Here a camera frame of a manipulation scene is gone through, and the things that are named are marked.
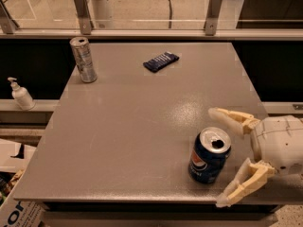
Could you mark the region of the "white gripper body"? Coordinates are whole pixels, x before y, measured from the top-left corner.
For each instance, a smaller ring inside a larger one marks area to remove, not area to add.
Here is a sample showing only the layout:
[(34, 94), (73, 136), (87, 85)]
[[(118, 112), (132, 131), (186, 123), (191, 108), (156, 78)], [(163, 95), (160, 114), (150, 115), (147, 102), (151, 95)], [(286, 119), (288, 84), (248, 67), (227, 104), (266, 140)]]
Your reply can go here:
[(303, 172), (303, 122), (292, 115), (267, 117), (250, 133), (256, 162), (270, 164), (280, 175)]

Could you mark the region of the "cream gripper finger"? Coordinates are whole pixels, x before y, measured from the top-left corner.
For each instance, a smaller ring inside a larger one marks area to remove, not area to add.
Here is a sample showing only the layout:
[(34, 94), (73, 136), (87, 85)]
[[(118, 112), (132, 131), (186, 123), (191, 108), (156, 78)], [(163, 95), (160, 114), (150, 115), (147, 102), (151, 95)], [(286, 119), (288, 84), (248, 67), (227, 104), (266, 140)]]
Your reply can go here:
[(212, 120), (225, 125), (240, 138), (243, 138), (245, 134), (249, 134), (260, 122), (252, 114), (223, 108), (210, 108), (208, 115)]
[(262, 188), (275, 175), (276, 169), (270, 164), (264, 161), (252, 163), (247, 158), (242, 163), (234, 179), (217, 197), (216, 206), (219, 208), (232, 206)]

